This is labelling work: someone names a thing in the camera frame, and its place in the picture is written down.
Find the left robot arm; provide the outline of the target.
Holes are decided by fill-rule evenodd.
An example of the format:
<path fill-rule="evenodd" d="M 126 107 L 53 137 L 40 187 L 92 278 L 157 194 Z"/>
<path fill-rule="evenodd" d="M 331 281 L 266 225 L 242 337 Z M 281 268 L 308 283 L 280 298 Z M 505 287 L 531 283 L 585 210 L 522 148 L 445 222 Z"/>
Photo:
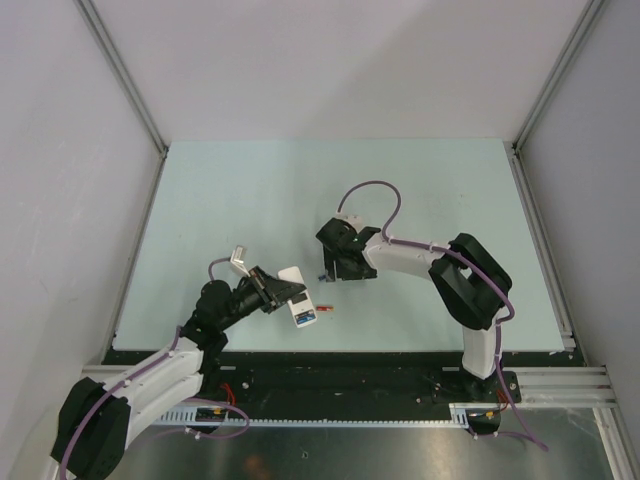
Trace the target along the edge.
<path fill-rule="evenodd" d="M 107 478 L 166 411 L 195 396 L 214 397 L 221 387 L 218 357 L 228 342 L 226 329 L 256 311 L 270 314 L 305 290 L 298 267 L 275 276 L 254 267 L 236 287 L 211 280 L 168 345 L 107 380 L 77 381 L 60 408 L 51 450 L 59 478 Z"/>

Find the white remote control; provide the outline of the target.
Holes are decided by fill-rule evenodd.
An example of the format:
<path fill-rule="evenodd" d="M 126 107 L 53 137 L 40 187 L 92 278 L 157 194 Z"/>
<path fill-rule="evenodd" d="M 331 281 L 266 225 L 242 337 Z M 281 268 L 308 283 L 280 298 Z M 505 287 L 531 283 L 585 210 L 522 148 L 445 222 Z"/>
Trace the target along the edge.
<path fill-rule="evenodd" d="M 292 281 L 292 282 L 297 282 L 297 283 L 303 283 L 304 284 L 304 279 L 302 277 L 301 271 L 297 266 L 292 266 L 292 267 L 280 270 L 278 272 L 278 278 L 282 279 L 282 280 L 289 280 L 289 281 Z M 300 314 L 313 312 L 317 317 L 316 309 L 314 307 L 314 304 L 313 304 L 313 302 L 311 300 L 311 297 L 310 297 L 309 290 L 307 288 L 306 288 L 306 290 L 304 292 L 302 292 L 301 294 L 297 295 L 292 300 L 289 300 L 287 302 L 287 305 L 288 305 L 288 308 L 289 308 L 290 313 L 292 315 L 292 318 L 294 320 L 294 323 L 295 323 L 295 317 L 297 315 L 300 315 Z M 303 327 L 306 327 L 306 326 L 309 326 L 309 325 L 313 324 L 314 322 L 307 323 L 307 324 L 304 324 L 304 325 L 297 325 L 295 323 L 295 325 L 296 325 L 297 328 L 303 328 Z"/>

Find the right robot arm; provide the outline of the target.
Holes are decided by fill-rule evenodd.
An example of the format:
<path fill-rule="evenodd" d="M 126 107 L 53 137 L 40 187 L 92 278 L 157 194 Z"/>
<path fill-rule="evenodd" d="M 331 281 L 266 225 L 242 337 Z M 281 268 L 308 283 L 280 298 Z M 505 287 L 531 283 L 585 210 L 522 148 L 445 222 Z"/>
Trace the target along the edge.
<path fill-rule="evenodd" d="M 328 281 L 374 279 L 392 271 L 429 280 L 449 315 L 462 327 L 463 354 L 457 372 L 438 378 L 451 399 L 484 401 L 496 393 L 502 347 L 499 312 L 513 308 L 512 280 L 472 235 L 460 233 L 448 245 L 387 238 L 379 228 L 336 215 L 316 233 Z"/>

